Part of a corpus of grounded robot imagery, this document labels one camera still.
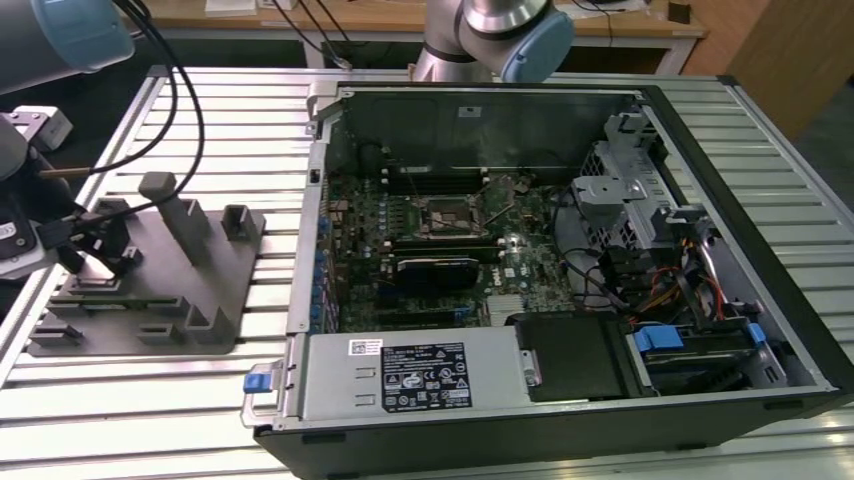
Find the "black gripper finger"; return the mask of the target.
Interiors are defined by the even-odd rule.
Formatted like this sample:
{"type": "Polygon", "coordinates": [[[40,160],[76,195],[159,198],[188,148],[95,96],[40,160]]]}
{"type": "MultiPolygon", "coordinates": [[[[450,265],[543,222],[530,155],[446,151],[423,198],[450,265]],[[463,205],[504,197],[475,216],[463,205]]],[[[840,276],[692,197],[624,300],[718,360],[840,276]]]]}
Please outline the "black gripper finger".
{"type": "Polygon", "coordinates": [[[125,220],[103,220],[100,215],[83,217],[83,251],[93,256],[116,277],[131,269],[132,261],[124,255],[131,243],[125,220]]]}
{"type": "Polygon", "coordinates": [[[84,257],[73,244],[65,243],[56,247],[59,264],[69,273],[79,273],[84,267],[84,257]]]}

